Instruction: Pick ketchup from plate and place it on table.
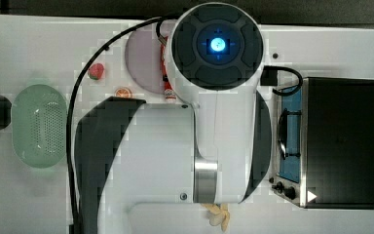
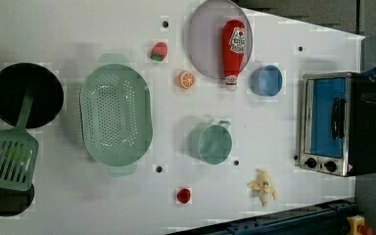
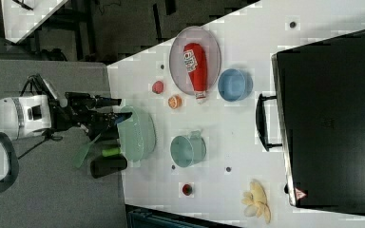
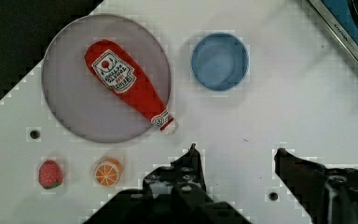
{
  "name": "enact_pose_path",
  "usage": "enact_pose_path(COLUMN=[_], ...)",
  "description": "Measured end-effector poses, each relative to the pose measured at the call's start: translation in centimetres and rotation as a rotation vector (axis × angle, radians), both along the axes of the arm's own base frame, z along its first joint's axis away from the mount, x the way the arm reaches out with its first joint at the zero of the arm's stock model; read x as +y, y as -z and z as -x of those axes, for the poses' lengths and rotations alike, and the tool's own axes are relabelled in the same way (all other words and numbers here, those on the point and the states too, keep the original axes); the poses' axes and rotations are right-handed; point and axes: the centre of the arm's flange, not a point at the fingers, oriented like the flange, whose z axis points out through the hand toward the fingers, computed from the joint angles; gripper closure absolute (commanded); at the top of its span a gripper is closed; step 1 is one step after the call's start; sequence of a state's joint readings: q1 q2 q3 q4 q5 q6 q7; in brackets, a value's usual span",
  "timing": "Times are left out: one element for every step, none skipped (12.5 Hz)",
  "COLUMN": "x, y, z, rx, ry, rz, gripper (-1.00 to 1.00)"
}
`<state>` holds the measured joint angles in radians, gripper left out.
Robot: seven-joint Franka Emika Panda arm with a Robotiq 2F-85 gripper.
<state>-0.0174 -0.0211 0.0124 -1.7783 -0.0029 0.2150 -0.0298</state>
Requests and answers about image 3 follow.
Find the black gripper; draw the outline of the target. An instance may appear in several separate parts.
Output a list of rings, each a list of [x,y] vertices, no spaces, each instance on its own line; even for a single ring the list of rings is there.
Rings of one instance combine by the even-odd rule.
[[[67,92],[65,99],[60,100],[48,95],[51,128],[53,132],[67,131],[72,127],[81,127],[91,133],[91,127],[103,131],[119,124],[132,116],[126,113],[95,113],[92,108],[120,105],[121,99],[94,98],[88,93]]]

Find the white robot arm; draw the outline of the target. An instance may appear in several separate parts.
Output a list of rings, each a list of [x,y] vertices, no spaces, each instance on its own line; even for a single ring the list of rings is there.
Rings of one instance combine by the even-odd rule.
[[[8,97],[0,99],[0,133],[16,141],[80,127],[93,140],[132,116],[100,110],[120,103],[119,99],[79,92],[66,93],[63,101],[47,94]]]

